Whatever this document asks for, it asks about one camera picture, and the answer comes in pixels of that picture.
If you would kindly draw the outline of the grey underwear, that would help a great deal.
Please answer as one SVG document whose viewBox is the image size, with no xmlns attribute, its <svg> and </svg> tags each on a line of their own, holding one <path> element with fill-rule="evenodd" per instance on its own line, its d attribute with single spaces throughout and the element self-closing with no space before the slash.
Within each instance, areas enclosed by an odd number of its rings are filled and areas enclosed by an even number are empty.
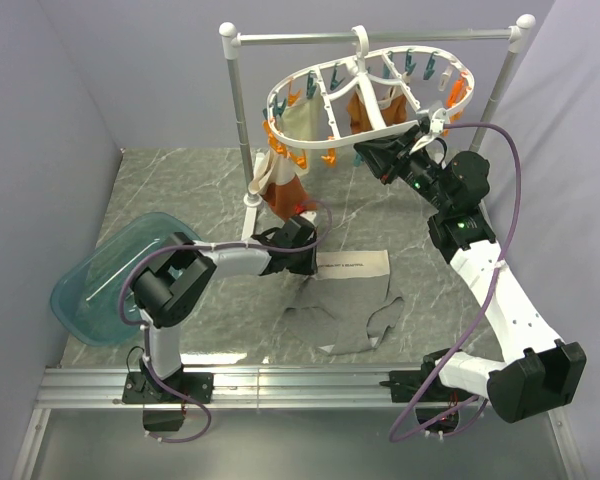
<svg viewBox="0 0 600 480">
<path fill-rule="evenodd" d="M 404 307 L 386 250 L 320 252 L 281 322 L 326 355 L 354 354 L 377 349 Z"/>
</svg>

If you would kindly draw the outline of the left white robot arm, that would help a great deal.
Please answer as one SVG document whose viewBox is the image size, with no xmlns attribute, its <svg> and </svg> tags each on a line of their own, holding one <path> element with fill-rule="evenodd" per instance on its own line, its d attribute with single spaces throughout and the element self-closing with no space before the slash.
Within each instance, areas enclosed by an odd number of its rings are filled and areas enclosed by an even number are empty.
<svg viewBox="0 0 600 480">
<path fill-rule="evenodd" d="M 314 274 L 319 240 L 316 214 L 305 211 L 280 227 L 236 242 L 212 244 L 176 232 L 143 259 L 121 289 L 123 295 L 133 294 L 141 316 L 132 321 L 122 314 L 121 320 L 139 327 L 143 335 L 144 351 L 139 361 L 143 393 L 167 403 L 183 400 L 200 385 L 187 379 L 179 344 L 181 324 L 209 283 L 283 271 Z"/>
</svg>

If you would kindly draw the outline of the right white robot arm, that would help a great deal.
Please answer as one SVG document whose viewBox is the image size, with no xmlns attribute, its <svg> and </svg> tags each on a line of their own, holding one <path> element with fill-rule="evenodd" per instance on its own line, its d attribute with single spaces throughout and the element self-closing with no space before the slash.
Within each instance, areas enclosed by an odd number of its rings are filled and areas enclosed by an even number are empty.
<svg viewBox="0 0 600 480">
<path fill-rule="evenodd" d="M 493 361 L 463 350 L 467 336 L 424 357 L 419 379 L 393 371 L 386 386 L 395 403 L 482 399 L 499 417 L 515 423 L 570 404 L 587 357 L 577 342 L 567 343 L 534 307 L 506 262 L 510 237 L 498 241 L 479 207 L 490 190 L 490 164 L 480 154 L 461 151 L 436 162 L 417 146 L 424 135 L 413 127 L 401 135 L 355 144 L 356 153 L 384 184 L 403 180 L 436 210 L 429 236 L 445 262 L 480 304 L 502 359 Z"/>
</svg>

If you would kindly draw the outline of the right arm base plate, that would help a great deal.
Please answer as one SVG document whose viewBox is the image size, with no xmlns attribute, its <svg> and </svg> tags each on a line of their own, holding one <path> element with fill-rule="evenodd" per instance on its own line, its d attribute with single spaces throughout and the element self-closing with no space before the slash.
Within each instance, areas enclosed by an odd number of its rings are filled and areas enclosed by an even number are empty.
<svg viewBox="0 0 600 480">
<path fill-rule="evenodd" d="M 392 403 L 408 403 L 424 384 L 428 375 L 421 370 L 391 370 L 379 385 L 389 390 Z"/>
</svg>

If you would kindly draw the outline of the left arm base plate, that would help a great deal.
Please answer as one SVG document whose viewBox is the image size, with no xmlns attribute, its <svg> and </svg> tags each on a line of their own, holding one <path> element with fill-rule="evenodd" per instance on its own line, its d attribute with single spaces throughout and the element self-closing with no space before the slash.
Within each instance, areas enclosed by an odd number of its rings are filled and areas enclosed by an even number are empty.
<svg viewBox="0 0 600 480">
<path fill-rule="evenodd" d="M 202 404 L 209 404 L 213 391 L 214 377 L 209 372 L 180 373 L 164 383 L 182 395 Z M 129 372 L 124 382 L 121 402 L 134 404 L 175 404 L 183 399 L 160 386 L 148 372 Z"/>
</svg>

